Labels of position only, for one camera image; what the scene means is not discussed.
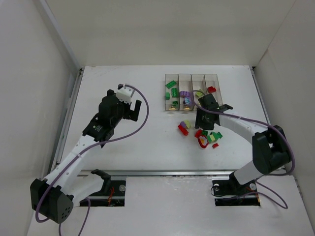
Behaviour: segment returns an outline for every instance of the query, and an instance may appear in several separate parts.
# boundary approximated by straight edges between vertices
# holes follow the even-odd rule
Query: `cable connector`
[[[116,97],[121,102],[131,104],[131,98],[132,98],[133,94],[134,94],[134,90],[132,88],[123,86],[117,91]]]

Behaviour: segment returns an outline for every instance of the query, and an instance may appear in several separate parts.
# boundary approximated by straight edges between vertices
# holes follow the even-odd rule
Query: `green toy block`
[[[189,122],[189,120],[186,119],[186,120],[184,120],[184,122],[185,122],[187,128],[190,129],[190,122]]]
[[[177,83],[173,80],[173,81],[171,81],[171,82],[169,82],[168,84],[166,84],[166,87],[168,88],[168,89],[170,89],[171,87],[173,87],[174,85],[176,85]]]
[[[172,88],[172,97],[178,97],[178,90],[177,90],[177,88]]]
[[[203,96],[203,91],[201,89],[199,89],[200,92],[196,92],[196,96],[197,97],[202,97]]]
[[[178,101],[173,101],[173,107],[178,108],[179,104]]]
[[[216,140],[218,140],[218,139],[223,137],[223,135],[220,132],[218,132],[218,133],[211,132],[211,134],[215,137]]]
[[[171,98],[171,95],[169,94],[169,92],[165,93],[165,100],[169,100]]]
[[[212,134],[208,135],[207,139],[208,139],[209,143],[212,143],[212,142],[216,141],[215,137]]]

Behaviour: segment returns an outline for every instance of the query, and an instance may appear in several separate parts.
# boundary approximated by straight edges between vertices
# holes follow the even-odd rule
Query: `red toy block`
[[[195,133],[195,137],[199,138],[199,136],[201,135],[202,130],[199,129],[196,133]]]
[[[182,125],[179,125],[178,128],[181,130],[181,132],[182,132],[185,136],[188,135],[188,131],[187,131],[184,127],[182,127]]]
[[[198,138],[198,142],[199,142],[199,145],[202,147],[202,148],[206,148],[207,145],[209,144],[209,141],[207,139],[207,136],[205,135],[200,135],[199,138]]]
[[[208,91],[208,93],[212,93],[212,92],[217,91],[217,89],[215,87],[213,87],[213,86],[210,86],[210,87],[207,88],[207,91]]]
[[[213,144],[212,147],[213,148],[217,148],[219,146],[219,144]]]

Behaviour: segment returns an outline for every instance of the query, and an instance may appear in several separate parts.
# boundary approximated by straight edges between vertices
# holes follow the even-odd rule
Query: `purple cable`
[[[37,208],[36,208],[36,211],[35,211],[35,219],[38,223],[43,223],[43,222],[46,222],[48,220],[48,218],[44,219],[44,220],[41,220],[39,218],[39,209],[41,207],[41,205],[43,204],[43,201],[44,199],[46,198],[48,192],[51,190],[51,188],[54,186],[54,184],[58,181],[58,179],[67,171],[67,169],[79,158],[80,155],[82,155],[84,152],[90,150],[91,148],[94,148],[95,146],[98,146],[98,145],[104,145],[106,143],[111,143],[111,142],[115,142],[115,141],[119,141],[119,140],[122,140],[122,139],[126,139],[136,133],[138,133],[142,128],[143,126],[146,124],[147,120],[148,120],[148,117],[149,117],[149,103],[147,101],[147,99],[145,98],[145,96],[143,95],[143,93],[141,91],[139,91],[137,88],[131,86],[131,85],[125,85],[126,87],[129,87],[131,89],[134,89],[135,91],[137,91],[140,96],[143,98],[144,102],[146,103],[146,106],[147,106],[147,115],[142,123],[142,125],[135,131],[133,131],[132,133],[128,134],[128,135],[125,135],[125,136],[122,136],[120,138],[116,138],[116,139],[111,139],[111,140],[108,140],[108,141],[103,141],[103,142],[99,142],[99,143],[96,143],[96,144],[92,144],[90,146],[88,146],[87,148],[83,149],[77,156],[75,156],[73,158],[72,161],[69,162],[69,164],[57,175],[57,177],[51,182],[51,184],[48,186],[48,188],[46,189],[46,191],[44,192],[44,194],[41,196],[39,202],[38,202],[38,205],[37,205]]]
[[[279,131],[277,130],[275,127],[273,127],[272,125],[270,124],[267,124],[265,122],[262,122],[262,121],[259,121],[259,120],[255,120],[255,119],[249,119],[249,118],[245,118],[245,117],[239,117],[239,116],[236,116],[236,115],[232,115],[232,114],[226,114],[226,113],[223,113],[223,112],[212,112],[212,111],[208,111],[207,109],[204,109],[203,107],[199,106],[195,100],[194,100],[194,97],[193,97],[193,92],[201,92],[199,90],[193,90],[192,93],[190,93],[190,98],[192,100],[192,102],[194,103],[194,105],[196,107],[198,107],[199,109],[203,110],[204,112],[207,112],[207,113],[210,113],[210,114],[215,114],[215,115],[220,115],[220,116],[227,116],[227,117],[233,117],[233,118],[237,118],[237,119],[242,119],[242,120],[245,120],[245,121],[249,121],[249,122],[254,122],[254,123],[258,123],[258,124],[262,124],[262,125],[265,125],[267,126],[268,128],[274,130],[281,138],[282,140],[284,141],[285,145],[287,146],[288,148],[288,151],[289,151],[289,156],[291,157],[291,160],[292,160],[292,166],[291,166],[291,169],[285,173],[285,174],[269,174],[269,176],[286,176],[286,175],[289,175],[291,174],[294,169],[295,169],[295,158],[294,158],[294,154],[293,154],[293,151],[292,151],[292,148],[289,144],[289,142],[286,140],[285,136]]]
[[[88,201],[88,211],[87,211],[87,214],[85,215],[85,219],[83,221],[83,224],[82,224],[82,227],[80,229],[80,232],[79,232],[78,236],[80,236],[82,231],[83,231],[83,228],[85,226],[85,223],[87,222],[87,219],[88,219],[88,216],[89,216],[89,213],[90,213],[90,208],[91,208],[91,200],[89,198],[85,198],[85,200]],[[59,224],[58,232],[59,232],[59,236],[62,236],[62,234],[61,234],[61,224]]]
[[[251,195],[251,194],[260,194],[262,196],[265,196],[266,198],[268,198],[270,201],[272,201],[273,203],[277,204],[278,206],[280,206],[281,208],[283,209],[288,209],[288,205],[287,203],[285,202],[285,200],[278,194],[276,193],[274,190],[272,190],[271,188],[268,188],[266,185],[263,185],[259,182],[257,182],[256,180],[256,183],[258,183],[259,185],[261,185],[262,187],[268,189],[269,191],[273,192],[275,195],[277,195],[278,198],[280,198],[280,200],[284,203],[284,206],[282,206],[281,204],[277,203],[275,200],[273,200],[271,197],[269,197],[267,194],[264,194],[264,193],[261,193],[261,192],[250,192],[250,193],[245,193],[243,195],[240,195],[240,196],[236,196],[236,197],[231,197],[231,198],[224,198],[224,200],[233,200],[233,199],[239,199],[241,197],[244,197],[244,196],[247,196],[247,195]]]

